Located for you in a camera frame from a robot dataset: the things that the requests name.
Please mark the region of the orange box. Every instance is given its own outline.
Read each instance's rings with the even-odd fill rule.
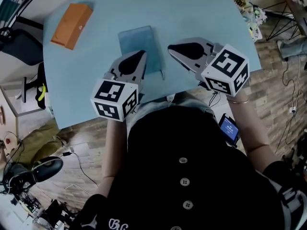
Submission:
[[[92,13],[86,4],[71,3],[59,22],[51,42],[73,49]]]

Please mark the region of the phone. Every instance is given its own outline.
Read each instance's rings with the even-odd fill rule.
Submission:
[[[224,113],[219,122],[219,126],[226,142],[236,148],[236,143],[240,139],[236,122],[228,114]]]

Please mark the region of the blue screen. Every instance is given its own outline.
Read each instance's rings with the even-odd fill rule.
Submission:
[[[227,134],[232,140],[235,140],[237,134],[238,134],[238,129],[237,127],[230,122],[227,118],[224,119],[222,125],[221,125],[221,130]]]

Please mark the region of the light blue table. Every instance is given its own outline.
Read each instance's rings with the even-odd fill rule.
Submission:
[[[74,50],[50,43],[70,3],[94,9]],[[121,56],[118,33],[146,25],[154,29],[165,80],[160,72],[145,75],[142,102],[197,87],[194,74],[167,52],[169,44],[182,38],[229,43],[249,57],[252,71],[260,69],[247,26],[232,0],[70,0],[44,23],[45,72],[59,128],[96,117],[90,96],[97,79]]]

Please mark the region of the person's arm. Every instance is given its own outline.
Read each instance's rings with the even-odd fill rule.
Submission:
[[[6,156],[5,156],[5,151],[4,148],[0,148],[0,168],[3,169],[6,165]]]
[[[103,164],[103,176],[96,193],[105,197],[110,192],[116,174],[122,168],[127,153],[126,121],[108,120],[106,130],[106,155]]]
[[[254,168],[259,172],[263,172],[268,165],[278,161],[278,158],[271,150],[267,129],[249,102],[231,102],[245,102],[248,100],[243,90],[240,90],[235,97],[227,98],[230,100],[229,105],[239,128],[246,155]]]

